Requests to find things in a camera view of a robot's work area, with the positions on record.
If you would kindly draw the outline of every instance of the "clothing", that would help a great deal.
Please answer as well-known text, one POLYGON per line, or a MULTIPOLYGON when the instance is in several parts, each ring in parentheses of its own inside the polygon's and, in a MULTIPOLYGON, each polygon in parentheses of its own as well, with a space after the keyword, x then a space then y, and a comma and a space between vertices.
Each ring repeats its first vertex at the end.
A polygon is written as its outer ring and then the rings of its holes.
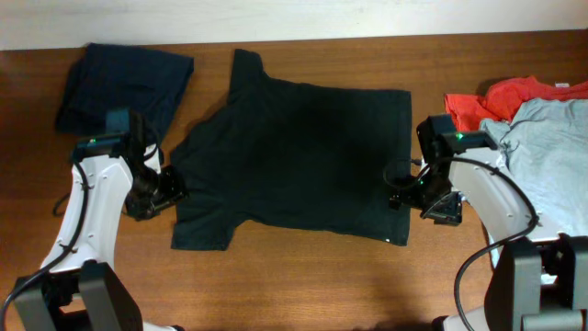
POLYGON ((186 56, 91 43, 69 73, 55 128, 103 134, 109 110, 130 108, 157 132, 147 135, 147 143, 156 143, 167 133, 193 71, 194 60, 186 56))
POLYGON ((588 235, 588 100, 521 106, 509 125, 483 120, 535 209, 569 235, 588 235))
POLYGON ((172 152, 190 197, 172 248, 225 250, 245 220, 406 245, 409 210, 388 207, 382 169, 410 174, 411 95, 295 84, 234 54, 227 106, 172 152))
POLYGON ((513 78, 493 85, 486 97, 446 95, 445 109, 458 131, 476 131, 483 119, 512 121, 523 102, 536 97, 566 101, 588 98, 588 82, 572 87, 541 84, 534 76, 513 78))

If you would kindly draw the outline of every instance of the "red cloth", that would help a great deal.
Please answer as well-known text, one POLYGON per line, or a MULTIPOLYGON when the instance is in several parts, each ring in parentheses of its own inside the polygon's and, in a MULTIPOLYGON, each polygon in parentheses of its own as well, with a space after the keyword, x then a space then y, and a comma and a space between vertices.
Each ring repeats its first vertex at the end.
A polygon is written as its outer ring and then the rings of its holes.
POLYGON ((507 79, 490 87, 486 97, 445 95, 445 110, 458 131, 476 131, 483 119, 512 121, 523 102, 536 97, 559 101, 588 99, 588 82, 554 87, 539 83, 534 76, 507 79))

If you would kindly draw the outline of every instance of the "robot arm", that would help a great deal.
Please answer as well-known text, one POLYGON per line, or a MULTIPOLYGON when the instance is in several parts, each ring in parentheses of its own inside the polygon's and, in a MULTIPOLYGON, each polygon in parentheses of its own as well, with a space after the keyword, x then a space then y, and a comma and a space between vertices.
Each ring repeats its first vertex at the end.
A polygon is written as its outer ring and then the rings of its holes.
POLYGON ((27 330, 181 330, 144 323, 114 273, 123 204, 129 216, 146 220, 187 194, 171 166, 160 168, 157 146, 145 153, 144 128, 136 113, 110 112, 108 135, 76 145, 62 228, 41 264, 43 272, 33 275, 36 281, 21 278, 15 287, 15 306, 27 330), (60 307, 74 296, 82 297, 85 311, 64 313, 60 307))
POLYGON ((491 241, 457 275, 456 305, 462 315, 448 317, 438 329, 586 330, 588 281, 581 272, 588 266, 588 237, 559 238, 560 229, 549 217, 538 221, 485 132, 456 132, 451 118, 443 115, 421 123, 417 135, 428 166, 418 177, 389 182, 390 206, 407 205, 435 223, 459 225, 462 201, 467 200, 491 241), (494 248, 501 245, 500 254, 494 248), (459 280, 469 263, 491 251, 495 271, 485 304, 463 314, 459 280), (542 281, 544 276, 551 281, 542 281))

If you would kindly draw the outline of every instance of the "white wall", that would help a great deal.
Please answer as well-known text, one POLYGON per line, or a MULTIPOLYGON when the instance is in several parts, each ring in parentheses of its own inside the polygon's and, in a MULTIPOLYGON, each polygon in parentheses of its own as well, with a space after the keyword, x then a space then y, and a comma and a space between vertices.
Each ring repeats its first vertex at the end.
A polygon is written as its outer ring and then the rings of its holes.
POLYGON ((588 28, 588 0, 0 0, 0 50, 588 28))

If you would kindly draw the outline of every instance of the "wood grain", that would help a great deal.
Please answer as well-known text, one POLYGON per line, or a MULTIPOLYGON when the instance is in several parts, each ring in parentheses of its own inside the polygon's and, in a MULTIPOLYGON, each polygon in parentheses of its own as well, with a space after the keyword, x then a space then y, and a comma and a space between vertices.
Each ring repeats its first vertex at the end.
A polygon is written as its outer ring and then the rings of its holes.
MULTIPOLYGON (((166 152, 222 104, 232 50, 261 53, 270 75, 322 86, 413 93, 413 126, 442 113, 445 93, 475 93, 496 78, 545 83, 588 79, 588 32, 398 37, 152 46, 193 56, 196 71, 165 137, 166 152)), ((70 188, 75 137, 53 121, 67 71, 83 50, 0 52, 0 296, 39 267, 61 220, 51 208, 70 188)), ((413 136, 413 156, 420 155, 413 136)), ((175 211, 136 223, 123 217, 116 270, 145 319, 187 330, 399 329, 456 312, 453 279, 485 244, 475 212, 458 228, 412 214, 408 247, 247 222, 227 252, 170 249, 175 211)), ((487 257, 463 280, 467 307, 482 303, 487 257)), ((20 329, 14 309, 9 330, 20 329)))

